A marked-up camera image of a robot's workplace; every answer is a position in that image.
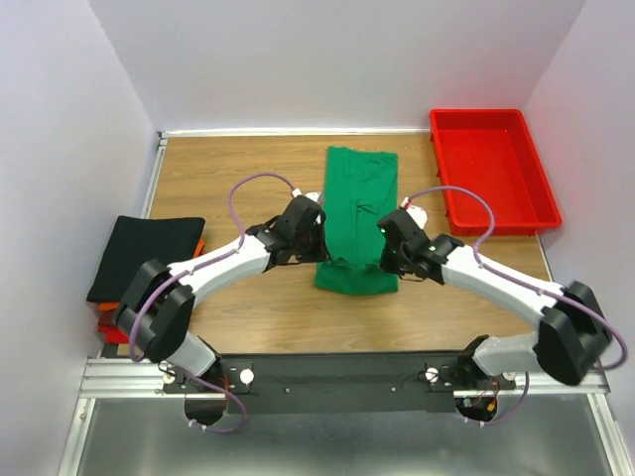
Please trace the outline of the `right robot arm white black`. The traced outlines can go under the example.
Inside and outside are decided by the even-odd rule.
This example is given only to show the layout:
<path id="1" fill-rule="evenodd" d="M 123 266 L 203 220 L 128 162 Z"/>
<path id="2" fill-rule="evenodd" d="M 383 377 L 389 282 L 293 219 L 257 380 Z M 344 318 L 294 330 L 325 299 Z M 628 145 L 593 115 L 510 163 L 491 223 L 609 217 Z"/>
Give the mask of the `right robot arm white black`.
<path id="1" fill-rule="evenodd" d="M 531 278 L 446 234 L 431 239 L 424 222 L 417 208 L 398 208 L 378 221 L 383 271 L 474 293 L 533 328 L 474 338 L 441 369 L 441 380 L 476 389 L 504 373 L 544 372 L 561 384 L 578 385 L 612 341 L 592 289 L 577 281 L 562 286 Z"/>

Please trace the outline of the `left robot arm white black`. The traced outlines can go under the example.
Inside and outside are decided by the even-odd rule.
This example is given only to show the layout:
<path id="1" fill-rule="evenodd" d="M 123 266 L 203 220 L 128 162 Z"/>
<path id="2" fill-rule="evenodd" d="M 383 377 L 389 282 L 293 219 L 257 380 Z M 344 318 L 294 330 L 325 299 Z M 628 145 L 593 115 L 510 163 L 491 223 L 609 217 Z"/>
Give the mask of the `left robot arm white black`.
<path id="1" fill-rule="evenodd" d="M 188 261 L 146 262 L 136 273 L 113 315 L 114 324 L 132 335 L 133 347 L 154 363 L 166 361 L 186 371 L 198 391 L 212 390 L 220 377 L 220 355 L 189 331 L 192 311 L 206 298 L 246 278 L 276 267 L 321 263 L 325 244 L 321 194 L 294 196 L 284 212 L 246 229 L 242 237 Z"/>

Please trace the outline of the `green t shirt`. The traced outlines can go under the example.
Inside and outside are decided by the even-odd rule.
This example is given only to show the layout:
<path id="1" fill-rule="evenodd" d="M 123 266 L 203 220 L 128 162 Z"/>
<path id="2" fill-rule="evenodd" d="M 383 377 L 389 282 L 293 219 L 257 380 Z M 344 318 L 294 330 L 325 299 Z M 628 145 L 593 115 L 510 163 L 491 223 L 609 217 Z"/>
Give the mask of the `green t shirt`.
<path id="1" fill-rule="evenodd" d="M 325 242 L 330 259 L 317 265 L 315 286 L 349 295 L 399 290 L 380 269 L 385 239 L 377 222 L 397 207 L 398 156 L 331 146 L 326 153 Z"/>

